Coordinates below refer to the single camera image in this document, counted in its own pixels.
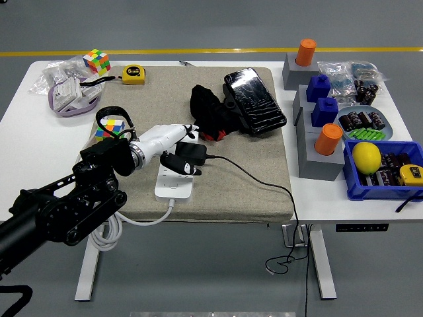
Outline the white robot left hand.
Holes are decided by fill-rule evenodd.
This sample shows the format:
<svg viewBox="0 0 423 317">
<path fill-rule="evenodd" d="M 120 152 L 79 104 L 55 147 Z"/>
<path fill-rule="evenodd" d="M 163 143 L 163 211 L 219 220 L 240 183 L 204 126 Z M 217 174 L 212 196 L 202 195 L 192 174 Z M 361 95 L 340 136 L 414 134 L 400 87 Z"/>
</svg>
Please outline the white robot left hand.
<svg viewBox="0 0 423 317">
<path fill-rule="evenodd" d="M 145 168 L 153 157 L 160 157 L 160 163 L 180 175 L 202 174 L 192 163 L 171 153 L 171 149 L 182 140 L 197 141 L 196 125 L 155 125 L 135 141 L 130 142 L 135 169 Z"/>
</svg>

